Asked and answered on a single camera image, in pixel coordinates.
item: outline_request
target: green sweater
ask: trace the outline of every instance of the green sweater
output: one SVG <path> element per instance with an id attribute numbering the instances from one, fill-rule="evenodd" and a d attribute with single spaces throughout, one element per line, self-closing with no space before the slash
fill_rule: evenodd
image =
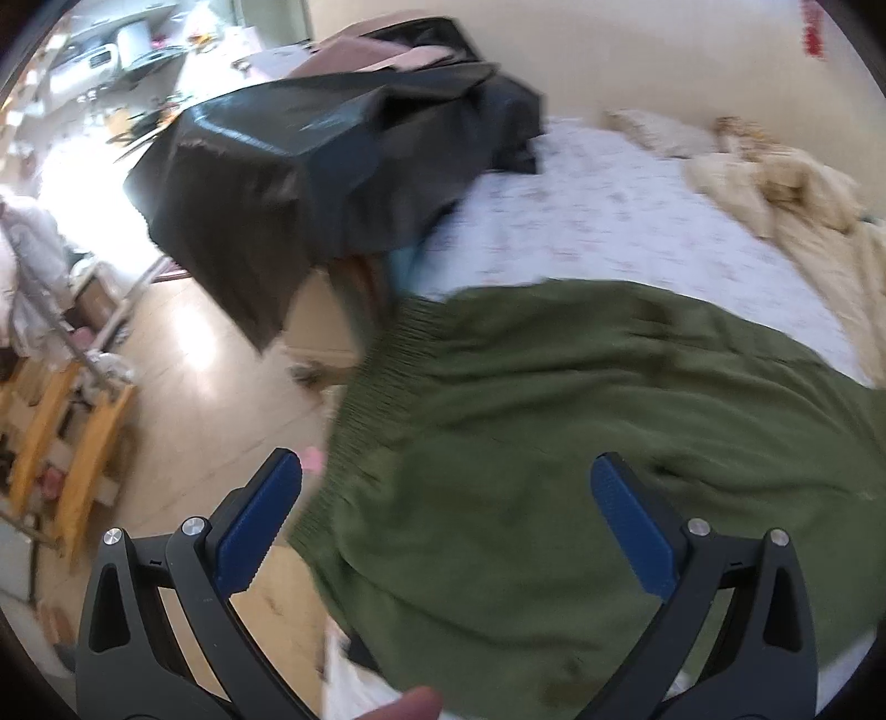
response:
<path id="1" fill-rule="evenodd" d="M 590 497 L 615 450 L 684 517 L 790 533 L 824 665 L 886 606 L 883 408 L 787 336 L 651 287 L 410 299 L 347 390 L 291 542 L 394 687 L 571 720 L 657 609 Z"/>

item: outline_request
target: black plastic bag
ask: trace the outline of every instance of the black plastic bag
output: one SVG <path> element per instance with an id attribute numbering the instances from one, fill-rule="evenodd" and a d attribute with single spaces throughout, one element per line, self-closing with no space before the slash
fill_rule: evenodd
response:
<path id="1" fill-rule="evenodd" d="M 418 242 L 488 168 L 534 172 L 540 97 L 487 63 L 282 80 L 184 111 L 125 183 L 258 349 L 310 268 Z"/>

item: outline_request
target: beige blanket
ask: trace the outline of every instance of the beige blanket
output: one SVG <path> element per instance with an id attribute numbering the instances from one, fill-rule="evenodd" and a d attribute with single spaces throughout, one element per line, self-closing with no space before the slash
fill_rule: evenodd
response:
<path id="1" fill-rule="evenodd" d="M 861 220 L 856 182 L 796 148 L 721 140 L 733 152 L 689 160 L 689 183 L 797 265 L 886 385 L 886 227 Z"/>

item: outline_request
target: pink cloth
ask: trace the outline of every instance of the pink cloth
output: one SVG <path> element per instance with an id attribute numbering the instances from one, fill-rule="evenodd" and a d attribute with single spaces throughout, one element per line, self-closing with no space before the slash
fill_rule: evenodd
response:
<path id="1" fill-rule="evenodd" d="M 331 43 L 321 43 L 320 50 L 296 67 L 288 77 L 352 73 L 408 51 L 407 45 L 399 43 L 368 37 L 339 37 Z"/>
<path id="2" fill-rule="evenodd" d="M 326 467 L 326 453 L 313 445 L 299 453 L 301 469 L 312 475 L 319 475 Z"/>
<path id="3" fill-rule="evenodd" d="M 386 67 L 403 71 L 417 70 L 451 55 L 449 48 L 438 45 L 410 48 L 386 40 L 342 35 L 330 42 L 320 43 L 320 50 L 292 70 L 287 77 L 368 72 Z"/>

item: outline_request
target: finger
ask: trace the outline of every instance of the finger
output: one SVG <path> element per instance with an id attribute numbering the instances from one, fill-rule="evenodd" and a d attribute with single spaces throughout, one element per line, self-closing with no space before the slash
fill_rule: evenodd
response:
<path id="1" fill-rule="evenodd" d="M 430 687 L 417 687 L 391 705 L 373 710 L 359 720 L 437 720 L 443 698 Z"/>

